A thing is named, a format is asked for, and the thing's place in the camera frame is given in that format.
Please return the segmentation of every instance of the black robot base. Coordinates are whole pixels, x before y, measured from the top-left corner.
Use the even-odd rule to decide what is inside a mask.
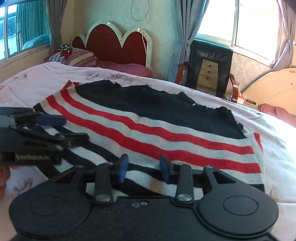
[[[124,182],[126,154],[116,163],[86,170],[75,166],[17,197],[9,215],[13,240],[59,241],[276,241],[269,233],[279,211],[264,192],[210,166],[203,171],[160,158],[175,197],[112,197]],[[86,183],[95,183],[92,200]],[[193,186],[204,197],[194,200]]]

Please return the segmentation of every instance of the window frame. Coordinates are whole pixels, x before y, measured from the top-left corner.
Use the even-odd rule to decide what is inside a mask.
[[[18,59],[21,59],[23,57],[26,57],[30,54],[42,51],[44,49],[49,49],[49,44],[45,45],[38,45],[34,47],[30,47],[24,50],[21,50],[19,52],[13,53],[12,55],[8,52],[8,37],[7,37],[7,15],[8,15],[8,7],[11,5],[18,4],[20,2],[32,2],[32,1],[40,1],[40,0],[7,0],[5,1],[1,7],[5,7],[5,13],[4,13],[4,23],[3,23],[3,35],[4,35],[4,48],[5,48],[5,58],[0,60],[0,66],[1,68],[4,67],[7,64],[10,64],[11,62],[14,62]]]
[[[280,55],[281,44],[278,44],[278,48],[277,48],[276,54],[275,54],[275,59],[273,61],[266,59],[265,57],[262,57],[259,54],[256,54],[250,50],[246,50],[244,48],[241,48],[241,47],[235,45],[236,39],[237,39],[237,28],[238,28],[238,19],[239,19],[239,2],[240,2],[240,0],[235,0],[235,15],[234,15],[234,27],[233,27],[232,41],[220,39],[220,38],[205,35],[205,34],[199,34],[199,33],[197,33],[195,37],[199,38],[199,39],[204,39],[204,40],[208,40],[208,41],[222,44],[222,45],[232,49],[233,52],[235,52],[235,53],[238,53],[240,55],[244,55],[248,58],[256,60],[257,62],[262,63],[262,64],[272,68],[275,65],[275,59],[278,58],[278,56]],[[280,24],[279,24],[279,30],[278,30],[278,43],[282,43],[283,40],[285,40],[287,38],[284,36],[285,34],[283,33],[283,21],[282,21],[281,14],[280,14],[279,21],[280,21]]]

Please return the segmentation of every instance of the wooden armrest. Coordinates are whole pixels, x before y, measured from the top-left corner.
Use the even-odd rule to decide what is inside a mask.
[[[177,73],[177,76],[176,76],[176,79],[175,79],[175,83],[180,85],[183,81],[183,77],[184,77],[184,74],[186,72],[186,70],[188,70],[188,66],[189,66],[189,63],[188,62],[184,62],[179,70],[178,70],[178,73]]]
[[[232,99],[231,102],[237,103],[237,99],[239,97],[239,86],[235,81],[233,74],[230,74],[230,81],[232,83]]]

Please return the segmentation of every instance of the curtain tie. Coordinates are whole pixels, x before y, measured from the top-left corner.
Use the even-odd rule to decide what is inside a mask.
[[[51,38],[56,38],[61,36],[61,32],[50,33]]]
[[[292,43],[292,44],[294,44],[294,45],[296,45],[296,42],[294,42],[294,41],[292,41],[292,40],[288,40],[288,43]]]
[[[184,43],[184,44],[191,45],[192,41],[190,41],[188,39],[179,38],[179,43]]]

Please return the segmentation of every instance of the metal bolt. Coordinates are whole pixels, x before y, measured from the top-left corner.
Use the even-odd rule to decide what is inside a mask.
[[[134,202],[134,203],[132,204],[132,206],[135,207],[135,208],[138,208],[138,207],[140,207],[140,204],[139,204],[138,202]]]
[[[61,134],[58,134],[59,135],[59,138],[61,138],[61,139],[63,139],[63,140],[65,140],[66,139],[66,137],[65,136],[63,136],[63,135],[61,135]]]
[[[109,202],[111,200],[111,197],[108,194],[99,194],[96,196],[96,200],[98,202]]]
[[[61,147],[61,146],[59,146],[59,145],[56,145],[56,149],[58,149],[58,150],[63,150],[63,147]]]
[[[192,196],[189,194],[179,194],[177,198],[180,202],[189,202],[192,200]]]
[[[143,202],[141,202],[141,205],[142,205],[142,206],[148,206],[148,205],[149,205],[149,203],[148,203],[148,202],[146,202],[146,201],[143,201]]]

